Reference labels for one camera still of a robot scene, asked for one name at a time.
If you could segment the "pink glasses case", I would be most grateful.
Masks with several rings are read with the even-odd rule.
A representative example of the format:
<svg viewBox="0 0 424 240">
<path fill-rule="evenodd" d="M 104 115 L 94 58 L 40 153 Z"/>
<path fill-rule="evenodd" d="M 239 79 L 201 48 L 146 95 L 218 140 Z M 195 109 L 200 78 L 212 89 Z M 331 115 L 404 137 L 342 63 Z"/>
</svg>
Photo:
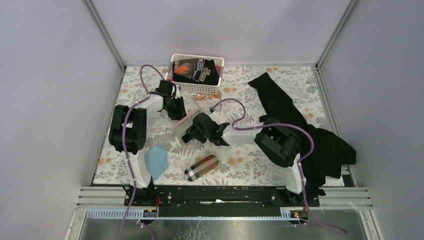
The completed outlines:
<svg viewBox="0 0 424 240">
<path fill-rule="evenodd" d="M 192 112 L 188 113 L 186 117 L 184 117 L 172 126 L 173 134 L 177 137 L 179 143 L 183 146 L 188 145 L 183 142 L 183 137 L 193 137 L 191 133 L 188 133 L 188 130 L 193 125 L 194 118 L 200 113 L 202 113 L 202 111 L 199 109 L 193 110 Z"/>
</svg>

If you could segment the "plaid glasses case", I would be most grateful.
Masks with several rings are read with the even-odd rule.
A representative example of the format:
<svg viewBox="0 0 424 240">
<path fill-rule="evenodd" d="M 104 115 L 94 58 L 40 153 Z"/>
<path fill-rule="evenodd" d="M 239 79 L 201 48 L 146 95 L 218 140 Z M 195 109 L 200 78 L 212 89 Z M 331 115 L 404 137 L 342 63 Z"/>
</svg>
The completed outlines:
<svg viewBox="0 0 424 240">
<path fill-rule="evenodd" d="M 193 182 L 211 170 L 215 169 L 218 164 L 219 160 L 215 155 L 208 155 L 192 166 L 188 167 L 184 171 L 184 176 L 189 182 Z"/>
</svg>

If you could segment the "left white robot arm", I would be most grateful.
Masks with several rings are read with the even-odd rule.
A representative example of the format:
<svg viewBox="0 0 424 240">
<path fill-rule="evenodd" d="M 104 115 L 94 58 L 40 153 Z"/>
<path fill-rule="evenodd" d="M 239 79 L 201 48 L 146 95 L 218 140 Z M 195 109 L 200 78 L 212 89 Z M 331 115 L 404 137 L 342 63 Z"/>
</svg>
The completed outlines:
<svg viewBox="0 0 424 240">
<path fill-rule="evenodd" d="M 167 80 L 161 80 L 155 91 L 132 106 L 116 105 L 108 134 L 109 144 L 122 153 L 132 178 L 130 184 L 139 188 L 135 197 L 144 206 L 154 202 L 155 192 L 148 187 L 152 176 L 139 151 L 146 143 L 148 117 L 162 110 L 171 120 L 181 120 L 187 116 L 178 87 Z"/>
</svg>

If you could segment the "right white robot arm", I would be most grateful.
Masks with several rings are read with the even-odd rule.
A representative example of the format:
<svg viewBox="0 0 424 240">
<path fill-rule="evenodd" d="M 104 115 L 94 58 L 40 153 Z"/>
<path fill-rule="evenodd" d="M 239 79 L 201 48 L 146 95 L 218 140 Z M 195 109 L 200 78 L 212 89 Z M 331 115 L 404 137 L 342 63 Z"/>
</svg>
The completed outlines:
<svg viewBox="0 0 424 240">
<path fill-rule="evenodd" d="M 211 115 L 200 112 L 184 117 L 174 125 L 173 130 L 185 144 L 197 140 L 203 144 L 209 141 L 215 146 L 258 146 L 272 163 L 282 168 L 288 190 L 287 201 L 299 206 L 307 199 L 305 181 L 298 166 L 301 160 L 301 135 L 311 138 L 304 129 L 280 123 L 273 117 L 268 117 L 259 125 L 219 124 Z"/>
</svg>

